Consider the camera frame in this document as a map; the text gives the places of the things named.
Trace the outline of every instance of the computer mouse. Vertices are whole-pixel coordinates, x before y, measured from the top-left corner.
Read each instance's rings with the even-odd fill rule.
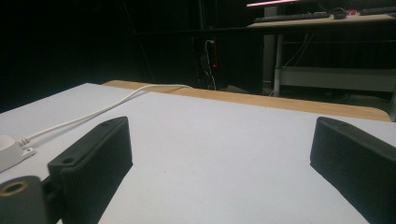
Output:
[[[347,17],[347,13],[345,11],[336,11],[333,16],[335,20],[343,20]]]

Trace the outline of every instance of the keyboard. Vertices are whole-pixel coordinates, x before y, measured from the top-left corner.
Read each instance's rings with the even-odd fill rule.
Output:
[[[361,16],[369,16],[369,15],[379,15],[390,12],[396,12],[396,7],[375,7],[375,8],[366,8],[360,11]]]
[[[270,21],[301,21],[301,20],[314,20],[329,18],[330,13],[314,13],[314,14],[296,14],[287,16],[272,16],[257,18],[254,22],[270,22]]]

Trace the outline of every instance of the white plug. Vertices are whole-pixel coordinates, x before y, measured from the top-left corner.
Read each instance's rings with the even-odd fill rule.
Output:
[[[0,135],[0,173],[33,155],[31,147],[22,148],[12,137]]]

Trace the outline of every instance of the white table surface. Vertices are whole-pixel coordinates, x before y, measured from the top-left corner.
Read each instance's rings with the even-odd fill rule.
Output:
[[[36,133],[129,92],[78,86],[0,114],[0,134]],[[367,223],[309,165],[320,115],[157,92],[37,138],[30,145],[37,153],[1,173],[0,182],[44,179],[49,161],[97,124],[120,116],[129,119],[134,166],[101,223]],[[332,118],[396,146],[394,123]]]

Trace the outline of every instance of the cable connector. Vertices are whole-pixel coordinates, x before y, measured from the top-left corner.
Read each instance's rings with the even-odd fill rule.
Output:
[[[0,135],[0,173],[33,155],[35,150],[31,147],[22,148],[19,141],[8,135]]]

